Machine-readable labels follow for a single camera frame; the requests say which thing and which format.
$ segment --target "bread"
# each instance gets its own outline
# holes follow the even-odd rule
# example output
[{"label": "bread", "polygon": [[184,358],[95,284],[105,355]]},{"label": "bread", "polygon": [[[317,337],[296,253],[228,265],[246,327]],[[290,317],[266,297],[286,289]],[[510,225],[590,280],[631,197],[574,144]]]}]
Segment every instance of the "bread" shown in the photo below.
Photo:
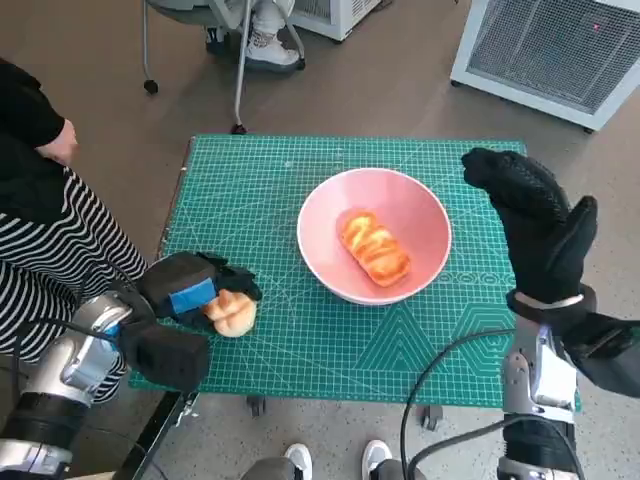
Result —
[{"label": "bread", "polygon": [[381,287],[389,287],[409,273],[409,255],[374,213],[353,212],[338,231],[342,245]]},{"label": "bread", "polygon": [[220,335],[241,337],[253,328],[257,306],[244,293],[223,289],[202,311]]}]

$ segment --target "concrete floor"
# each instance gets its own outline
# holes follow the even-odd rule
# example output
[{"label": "concrete floor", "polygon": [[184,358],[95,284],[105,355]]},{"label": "concrete floor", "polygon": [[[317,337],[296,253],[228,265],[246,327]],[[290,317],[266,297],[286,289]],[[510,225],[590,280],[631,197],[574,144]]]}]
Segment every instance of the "concrete floor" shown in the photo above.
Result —
[{"label": "concrete floor", "polygon": [[[197,28],[153,14],[151,57],[160,94],[148,98],[139,64],[139,4],[10,2],[0,19],[0,55],[35,74],[75,123],[81,150],[74,167],[151,258],[188,138],[230,127],[234,72],[230,62],[205,55]],[[468,7],[469,0],[397,0],[341,46],[303,35],[305,72],[248,76],[245,123],[254,132],[274,134],[521,139],[572,198],[591,193],[599,199],[600,232],[585,280],[598,291],[603,311],[637,318],[640,94],[589,137],[527,108],[468,88],[451,89],[448,74]],[[638,403],[587,382],[582,392],[578,443],[587,476],[637,478]],[[92,423],[136,435],[156,400],[156,393],[125,386],[116,402],[93,412]],[[268,416],[252,420],[242,399],[205,396],[200,416],[170,434],[157,461],[170,479],[235,479],[256,459],[304,441],[314,455],[315,478],[355,479],[368,439],[384,438],[398,451],[399,406],[273,400],[269,409]],[[446,414],[437,434],[424,434],[412,423],[411,451],[499,416],[469,408]],[[117,438],[85,437],[77,444],[79,473],[113,469],[126,452]],[[494,435],[443,452],[423,470],[430,480],[490,479],[500,448]],[[151,471],[148,478],[159,476]]]}]

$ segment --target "table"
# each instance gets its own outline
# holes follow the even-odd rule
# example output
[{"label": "table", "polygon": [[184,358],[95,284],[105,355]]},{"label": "table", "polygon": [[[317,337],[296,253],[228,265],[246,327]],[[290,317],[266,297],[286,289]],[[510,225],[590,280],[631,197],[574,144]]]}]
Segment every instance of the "table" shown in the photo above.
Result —
[{"label": "table", "polygon": [[[487,196],[463,181],[474,146],[525,153],[519,142],[406,138],[198,135],[192,138],[160,252],[213,251],[257,274],[264,292],[245,337],[211,336],[200,392],[404,402],[429,360],[452,340],[509,328],[514,277]],[[349,304],[306,268],[296,222],[328,177],[386,167],[427,185],[451,220],[451,255],[424,291],[388,307]],[[417,403],[502,406],[508,337],[476,341],[439,366]],[[134,374],[135,388],[161,388]]]}]

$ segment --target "chair leg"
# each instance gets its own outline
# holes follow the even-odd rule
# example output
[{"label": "chair leg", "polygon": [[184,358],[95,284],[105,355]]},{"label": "chair leg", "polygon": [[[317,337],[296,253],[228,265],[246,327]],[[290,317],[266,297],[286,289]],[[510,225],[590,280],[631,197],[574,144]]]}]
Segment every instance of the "chair leg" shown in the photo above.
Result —
[{"label": "chair leg", "polygon": [[149,73],[149,5],[142,0],[142,69],[144,70],[144,89],[149,95],[158,93],[158,84]]},{"label": "chair leg", "polygon": [[282,5],[280,5],[277,0],[272,0],[272,1],[273,3],[276,4],[276,7],[278,7],[278,11],[280,12],[280,15],[282,15],[282,18],[284,19],[285,24],[287,25],[287,30],[289,30],[289,33],[293,37],[293,41],[296,42],[296,48],[298,49],[298,53],[300,54],[300,60],[304,62],[304,44],[300,39],[300,35],[298,35],[296,28],[293,26],[293,23],[291,23],[291,20],[289,19],[289,15],[287,15],[287,12],[284,11],[284,8],[282,8]]},{"label": "chair leg", "polygon": [[240,101],[242,100],[242,87],[244,85],[244,65],[247,56],[247,43],[249,42],[249,23],[251,22],[251,0],[244,2],[244,21],[242,22],[242,40],[240,43],[240,58],[238,61],[238,75],[236,78],[236,95],[233,104],[233,113],[236,117],[236,124],[231,133],[246,133],[240,118]]}]

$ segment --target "black jacket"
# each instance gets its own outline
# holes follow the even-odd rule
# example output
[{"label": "black jacket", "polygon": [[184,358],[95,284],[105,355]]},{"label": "black jacket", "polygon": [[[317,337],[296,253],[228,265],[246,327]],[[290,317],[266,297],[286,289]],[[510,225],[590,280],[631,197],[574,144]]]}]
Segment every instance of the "black jacket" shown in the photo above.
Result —
[{"label": "black jacket", "polygon": [[1,213],[44,224],[60,219],[63,167],[35,148],[53,141],[63,126],[40,82],[0,58]]}]

